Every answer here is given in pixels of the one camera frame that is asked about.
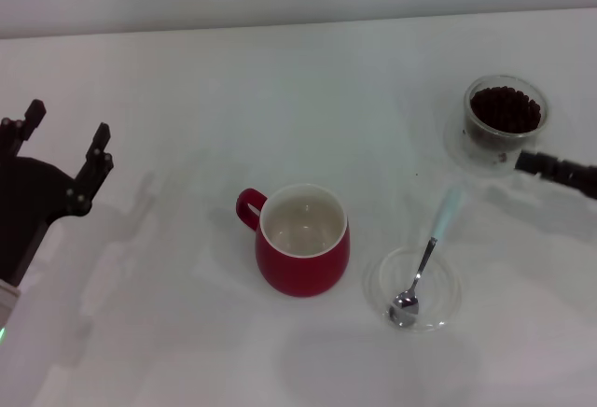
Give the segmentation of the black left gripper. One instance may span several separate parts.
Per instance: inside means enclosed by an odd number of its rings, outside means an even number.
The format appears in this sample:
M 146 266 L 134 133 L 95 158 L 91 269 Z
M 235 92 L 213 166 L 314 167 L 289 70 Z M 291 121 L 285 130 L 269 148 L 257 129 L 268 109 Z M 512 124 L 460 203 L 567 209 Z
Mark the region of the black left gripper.
M 14 158 L 46 113 L 44 103 L 34 99 L 24 119 L 1 119 L 1 279 L 11 286 L 21 282 L 54 221 L 89 213 L 114 167 L 112 155 L 105 151 L 111 133 L 104 122 L 75 178 L 33 158 Z

